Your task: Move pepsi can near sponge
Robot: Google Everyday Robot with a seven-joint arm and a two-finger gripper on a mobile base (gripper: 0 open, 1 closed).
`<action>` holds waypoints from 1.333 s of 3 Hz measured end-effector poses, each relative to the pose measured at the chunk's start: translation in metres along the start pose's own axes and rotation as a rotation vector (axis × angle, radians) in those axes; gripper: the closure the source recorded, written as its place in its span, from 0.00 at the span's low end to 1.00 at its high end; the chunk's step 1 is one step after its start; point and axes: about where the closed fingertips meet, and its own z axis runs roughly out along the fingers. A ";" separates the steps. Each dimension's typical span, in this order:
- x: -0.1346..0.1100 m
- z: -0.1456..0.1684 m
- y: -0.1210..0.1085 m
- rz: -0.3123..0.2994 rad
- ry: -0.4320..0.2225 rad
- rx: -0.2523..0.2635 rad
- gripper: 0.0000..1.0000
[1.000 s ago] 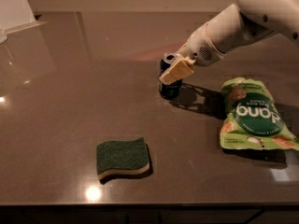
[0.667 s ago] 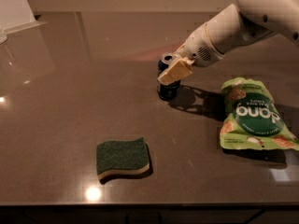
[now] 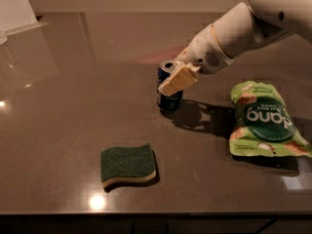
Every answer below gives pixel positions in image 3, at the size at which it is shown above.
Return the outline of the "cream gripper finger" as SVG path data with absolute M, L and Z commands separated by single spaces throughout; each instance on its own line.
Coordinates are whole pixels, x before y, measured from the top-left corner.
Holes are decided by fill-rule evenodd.
M 158 91 L 167 97 L 180 92 L 198 81 L 197 72 L 198 68 L 196 66 L 182 64 L 159 85 Z
M 176 61 L 182 62 L 184 64 L 188 64 L 188 59 L 187 59 L 187 50 L 188 48 L 185 48 L 181 53 L 177 55 L 175 58 Z

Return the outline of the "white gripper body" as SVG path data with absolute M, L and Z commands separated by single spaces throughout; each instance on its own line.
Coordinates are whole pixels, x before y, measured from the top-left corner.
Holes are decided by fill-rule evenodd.
M 217 73 L 233 62 L 221 49 L 212 24 L 192 39 L 186 51 L 186 59 L 209 74 Z

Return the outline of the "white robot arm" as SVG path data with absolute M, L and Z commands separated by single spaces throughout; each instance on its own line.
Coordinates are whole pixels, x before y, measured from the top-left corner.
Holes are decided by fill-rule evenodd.
M 216 73 L 240 54 L 292 34 L 312 41 L 312 0 L 248 0 L 200 31 L 177 57 L 177 67 L 158 91 L 171 96 Z

